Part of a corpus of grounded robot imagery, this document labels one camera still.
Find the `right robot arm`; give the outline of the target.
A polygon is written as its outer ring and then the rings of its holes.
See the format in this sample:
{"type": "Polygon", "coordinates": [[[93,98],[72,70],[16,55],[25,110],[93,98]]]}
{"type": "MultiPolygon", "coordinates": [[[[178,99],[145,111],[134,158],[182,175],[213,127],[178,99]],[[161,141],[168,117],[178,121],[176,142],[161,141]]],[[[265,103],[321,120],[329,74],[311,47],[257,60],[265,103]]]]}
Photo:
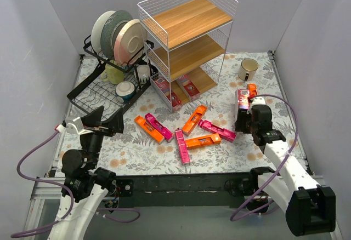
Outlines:
{"type": "Polygon", "coordinates": [[[250,134],[253,142],[276,169],[253,168],[248,188],[254,195],[263,192],[285,213],[295,236],[333,232],[336,228],[336,195],[320,185],[288,151],[283,134],[273,129],[269,106],[256,104],[238,109],[236,132],[250,134]]]}

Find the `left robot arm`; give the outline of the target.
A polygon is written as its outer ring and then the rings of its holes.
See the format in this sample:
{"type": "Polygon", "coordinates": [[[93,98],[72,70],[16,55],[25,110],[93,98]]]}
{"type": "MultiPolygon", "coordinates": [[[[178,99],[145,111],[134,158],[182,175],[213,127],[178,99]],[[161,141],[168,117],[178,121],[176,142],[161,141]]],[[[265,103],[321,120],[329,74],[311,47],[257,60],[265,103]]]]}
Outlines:
{"type": "Polygon", "coordinates": [[[66,151],[61,159],[65,175],[60,205],[49,239],[83,239],[105,196],[116,192],[116,174],[97,166],[104,137],[123,133],[123,109],[103,120],[100,106],[83,117],[68,117],[57,126],[80,137],[80,149],[66,151]]]}

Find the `red 3D toothpaste box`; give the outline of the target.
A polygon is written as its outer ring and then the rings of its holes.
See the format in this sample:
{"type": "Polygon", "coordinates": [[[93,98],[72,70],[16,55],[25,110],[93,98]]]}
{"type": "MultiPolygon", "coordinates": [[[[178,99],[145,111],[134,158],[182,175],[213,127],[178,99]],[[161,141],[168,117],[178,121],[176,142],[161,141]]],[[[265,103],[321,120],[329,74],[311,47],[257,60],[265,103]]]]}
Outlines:
{"type": "Polygon", "coordinates": [[[179,110],[182,107],[182,101],[176,93],[171,89],[170,83],[163,77],[159,77],[158,79],[154,79],[157,87],[160,91],[165,95],[165,97],[171,102],[172,108],[174,111],[179,110]]]}
{"type": "Polygon", "coordinates": [[[196,100],[200,96],[200,92],[187,74],[176,79],[176,83],[184,92],[190,101],[196,100]]]}
{"type": "Polygon", "coordinates": [[[248,110],[249,102],[248,97],[250,92],[247,89],[238,89],[235,93],[235,108],[238,112],[239,110],[248,110]]]}

